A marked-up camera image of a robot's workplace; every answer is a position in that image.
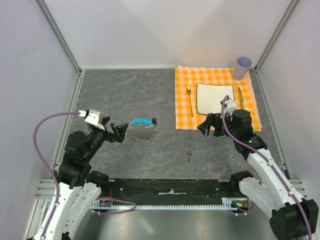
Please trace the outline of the small silver key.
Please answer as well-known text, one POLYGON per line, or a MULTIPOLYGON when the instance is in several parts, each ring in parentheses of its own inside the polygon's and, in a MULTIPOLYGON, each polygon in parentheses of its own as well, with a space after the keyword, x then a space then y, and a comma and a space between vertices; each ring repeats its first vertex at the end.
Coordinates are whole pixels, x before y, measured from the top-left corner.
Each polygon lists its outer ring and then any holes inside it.
POLYGON ((187 155, 187 161, 189 162, 191 160, 192 152, 187 150, 186 155, 187 155))

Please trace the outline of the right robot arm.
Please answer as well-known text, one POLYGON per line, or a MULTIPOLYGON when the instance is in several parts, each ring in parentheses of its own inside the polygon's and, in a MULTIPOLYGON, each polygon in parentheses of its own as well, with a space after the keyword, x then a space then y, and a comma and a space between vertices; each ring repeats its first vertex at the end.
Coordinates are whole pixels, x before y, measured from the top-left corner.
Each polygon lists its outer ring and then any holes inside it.
POLYGON ((306 199, 296 190, 280 170, 265 142, 253 132, 250 112, 237 109, 232 114, 210 113, 197 129, 207 137, 211 128, 216 137, 232 138, 237 152, 255 169, 264 184, 261 186, 248 171, 234 173, 230 177, 230 193, 251 199, 268 217, 277 239, 312 239, 319 207, 313 199, 306 199))

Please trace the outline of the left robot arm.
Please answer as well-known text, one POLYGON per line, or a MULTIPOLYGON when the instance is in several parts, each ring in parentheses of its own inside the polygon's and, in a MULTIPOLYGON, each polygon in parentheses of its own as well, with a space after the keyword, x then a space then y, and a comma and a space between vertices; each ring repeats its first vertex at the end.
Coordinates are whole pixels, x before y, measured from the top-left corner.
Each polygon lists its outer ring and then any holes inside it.
POLYGON ((112 132, 90 125, 89 134, 69 134, 54 177, 53 200, 34 240, 72 240, 92 203, 109 193, 108 175, 92 171, 90 160, 104 142, 123 142, 129 124, 110 126, 112 132))

